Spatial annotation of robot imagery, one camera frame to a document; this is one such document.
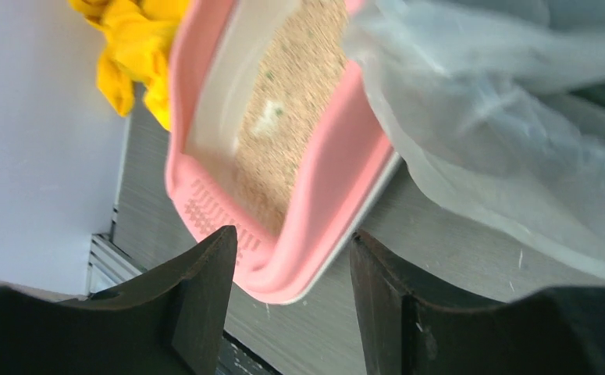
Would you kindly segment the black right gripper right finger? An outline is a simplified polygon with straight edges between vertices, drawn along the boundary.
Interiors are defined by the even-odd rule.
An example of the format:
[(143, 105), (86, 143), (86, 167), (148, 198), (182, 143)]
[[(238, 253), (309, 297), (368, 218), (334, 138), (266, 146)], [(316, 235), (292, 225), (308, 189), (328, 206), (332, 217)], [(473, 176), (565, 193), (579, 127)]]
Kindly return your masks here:
[(406, 261), (364, 231), (349, 244), (369, 374), (605, 374), (605, 287), (498, 302)]

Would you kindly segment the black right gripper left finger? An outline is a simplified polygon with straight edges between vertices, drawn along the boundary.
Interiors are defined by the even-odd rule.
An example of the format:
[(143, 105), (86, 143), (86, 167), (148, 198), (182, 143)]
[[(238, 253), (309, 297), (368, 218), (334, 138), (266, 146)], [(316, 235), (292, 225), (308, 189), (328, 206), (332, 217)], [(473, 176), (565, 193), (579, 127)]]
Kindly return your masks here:
[(0, 374), (213, 374), (236, 259), (224, 226), (85, 300), (0, 286)]

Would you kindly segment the white bin liner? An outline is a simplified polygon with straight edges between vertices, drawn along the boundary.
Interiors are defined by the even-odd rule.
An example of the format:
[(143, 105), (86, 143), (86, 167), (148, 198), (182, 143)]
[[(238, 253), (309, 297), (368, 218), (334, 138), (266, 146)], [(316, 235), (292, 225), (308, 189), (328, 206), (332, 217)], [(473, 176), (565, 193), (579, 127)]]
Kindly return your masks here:
[(370, 1), (343, 49), (428, 198), (605, 280), (605, 1)]

